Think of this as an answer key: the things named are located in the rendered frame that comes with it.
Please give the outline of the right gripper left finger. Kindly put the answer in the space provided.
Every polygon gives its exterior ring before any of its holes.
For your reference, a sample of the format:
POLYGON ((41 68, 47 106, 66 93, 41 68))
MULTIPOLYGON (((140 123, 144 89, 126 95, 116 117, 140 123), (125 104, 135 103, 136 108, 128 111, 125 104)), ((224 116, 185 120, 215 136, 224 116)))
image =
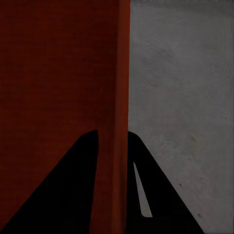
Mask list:
POLYGON ((0 234, 89 234, 98 148, 80 136, 0 234))

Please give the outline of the storage box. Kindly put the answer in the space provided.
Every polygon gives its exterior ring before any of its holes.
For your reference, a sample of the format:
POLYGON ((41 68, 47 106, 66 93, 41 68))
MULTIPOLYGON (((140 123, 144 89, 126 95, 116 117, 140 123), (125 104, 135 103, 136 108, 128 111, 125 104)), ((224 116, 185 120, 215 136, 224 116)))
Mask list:
POLYGON ((0 0, 0 231, 98 130, 89 234, 126 234, 130 0, 0 0))

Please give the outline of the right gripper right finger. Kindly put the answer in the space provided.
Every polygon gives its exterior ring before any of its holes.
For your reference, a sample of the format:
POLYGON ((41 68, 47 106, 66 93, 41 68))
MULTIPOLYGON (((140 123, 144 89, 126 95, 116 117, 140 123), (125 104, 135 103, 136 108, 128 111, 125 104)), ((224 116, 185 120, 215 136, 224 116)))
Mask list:
POLYGON ((126 234, 204 234, 141 138, 128 131, 126 234), (153 217, 141 214, 134 163, 153 217))

